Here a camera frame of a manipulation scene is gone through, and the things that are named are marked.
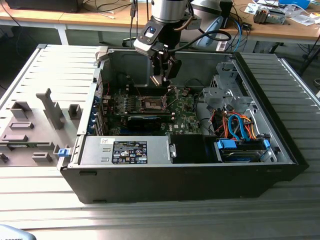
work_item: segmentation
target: green circuit board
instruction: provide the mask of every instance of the green circuit board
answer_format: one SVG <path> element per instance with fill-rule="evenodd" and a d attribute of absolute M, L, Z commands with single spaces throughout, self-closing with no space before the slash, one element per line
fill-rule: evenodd
<path fill-rule="evenodd" d="M 163 121 L 159 131 L 144 132 L 143 135 L 166 136 L 169 134 L 201 134 L 201 130 L 197 125 L 198 121 L 196 115 L 193 112 L 193 95 L 189 94 L 187 96 L 183 96 L 182 92 L 183 89 L 178 88 L 177 93 L 173 92 L 172 94 L 168 94 L 166 99 L 167 104 L 173 102 L 166 108 L 166 111 L 170 114 L 174 113 L 174 120 Z M 108 134 L 111 136 L 141 135 L 141 132 L 128 131 L 128 129 L 121 123 L 121 118 L 126 115 L 125 104 L 128 101 L 128 96 L 123 91 L 118 91 L 111 95 L 111 99 L 112 104 L 109 108 L 111 107 L 113 109 L 113 113 L 107 113 Z M 139 111 L 139 104 L 134 102 L 132 105 L 134 110 Z"/>

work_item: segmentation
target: warning label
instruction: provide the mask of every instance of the warning label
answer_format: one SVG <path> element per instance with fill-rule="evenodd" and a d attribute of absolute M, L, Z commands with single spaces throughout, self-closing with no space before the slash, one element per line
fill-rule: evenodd
<path fill-rule="evenodd" d="M 113 164 L 147 164 L 146 141 L 115 141 L 112 152 Z"/>

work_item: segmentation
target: wooden table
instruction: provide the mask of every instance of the wooden table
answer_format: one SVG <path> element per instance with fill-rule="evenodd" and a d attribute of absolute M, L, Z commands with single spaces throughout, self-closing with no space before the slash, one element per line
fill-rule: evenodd
<path fill-rule="evenodd" d="M 97 0 L 97 4 L 108 3 L 111 0 Z M 253 15 L 244 13 L 245 6 L 250 3 L 250 0 L 234 0 L 235 8 L 239 16 L 244 22 L 252 24 L 252 29 L 248 37 L 253 41 L 267 41 L 267 42 L 282 42 L 282 43 L 300 43 L 313 44 L 320 34 L 319 25 L 304 26 L 291 19 L 287 19 L 284 25 L 279 24 L 256 24 L 253 21 Z M 111 4 L 102 7 L 102 10 L 119 7 L 128 4 L 128 1 L 121 0 L 118 4 Z M 129 32 L 130 29 L 130 6 L 120 8 L 114 11 L 114 14 L 105 13 L 113 16 L 115 19 L 108 18 L 96 12 L 90 12 L 85 9 L 80 10 L 79 13 L 63 13 L 54 11 L 40 11 L 40 10 L 14 10 L 10 9 L 7 3 L 3 3 L 6 10 L 19 22 L 21 26 L 38 27 L 38 28 L 54 28 L 58 30 L 61 43 L 68 44 L 66 30 L 87 30 L 100 32 Z M 92 9 L 93 5 L 89 3 L 86 5 L 88 9 Z M 139 21 L 138 27 L 141 29 L 147 22 L 146 4 L 139 3 Z M 311 5 L 308 11 L 320 11 L 320 6 L 315 7 Z M 16 26 L 17 24 L 12 20 L 0 6 L 0 25 Z M 202 28 L 205 29 L 208 24 L 203 21 Z M 235 35 L 238 30 L 229 24 L 225 29 L 232 35 Z"/>
<path fill-rule="evenodd" d="M 251 29 L 251 39 L 252 38 L 266 38 L 270 42 L 295 42 L 300 40 L 317 40 L 317 37 L 320 34 L 319 24 L 313 24 L 310 26 L 304 26 L 303 24 L 297 23 L 290 18 L 287 18 L 283 25 L 280 24 L 257 24 L 254 23 L 253 14 L 244 13 L 246 5 L 250 3 L 249 0 L 235 0 L 235 8 L 239 16 L 243 19 L 244 22 L 252 24 Z M 307 9 L 308 12 L 320 11 L 320 6 L 315 6 L 310 4 L 310 7 Z M 237 30 L 230 26 L 226 29 L 230 34 L 236 34 Z"/>

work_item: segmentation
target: metal workbench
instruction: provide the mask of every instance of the metal workbench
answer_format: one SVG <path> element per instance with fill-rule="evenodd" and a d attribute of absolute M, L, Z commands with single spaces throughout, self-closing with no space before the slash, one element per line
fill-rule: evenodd
<path fill-rule="evenodd" d="M 79 71 L 92 78 L 95 51 L 86 46 L 37 48 L 0 101 L 0 130 L 11 114 L 6 109 L 8 102 L 29 98 L 39 88 L 50 87 L 52 99 L 62 109 L 70 102 L 84 103 L 90 81 Z M 320 239 L 320 111 L 316 99 L 294 72 L 269 74 L 268 69 L 282 69 L 287 64 L 284 60 L 275 55 L 264 55 L 264 59 L 242 56 L 310 165 L 293 181 L 277 183 L 259 198 L 83 204 L 55 166 L 0 167 L 0 223 L 31 232 L 38 240 Z M 262 65 L 264 72 L 259 71 Z M 74 74 L 73 78 L 59 80 L 61 75 L 49 72 L 53 68 L 64 77 Z M 40 71 L 50 75 L 42 85 L 35 80 Z M 82 92 L 71 97 L 77 89 Z"/>

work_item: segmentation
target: blue plastic clip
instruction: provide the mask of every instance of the blue plastic clip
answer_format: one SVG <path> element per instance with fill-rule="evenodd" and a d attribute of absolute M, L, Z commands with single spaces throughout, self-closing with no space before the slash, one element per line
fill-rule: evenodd
<path fill-rule="evenodd" d="M 234 140 L 230 139 L 221 139 L 217 143 L 218 149 L 236 149 L 237 145 Z"/>
<path fill-rule="evenodd" d="M 267 139 L 263 140 L 263 144 L 265 145 L 266 149 L 270 148 L 270 142 Z"/>
<path fill-rule="evenodd" d="M 60 148 L 58 151 L 59 158 L 70 157 L 71 156 L 71 148 Z"/>

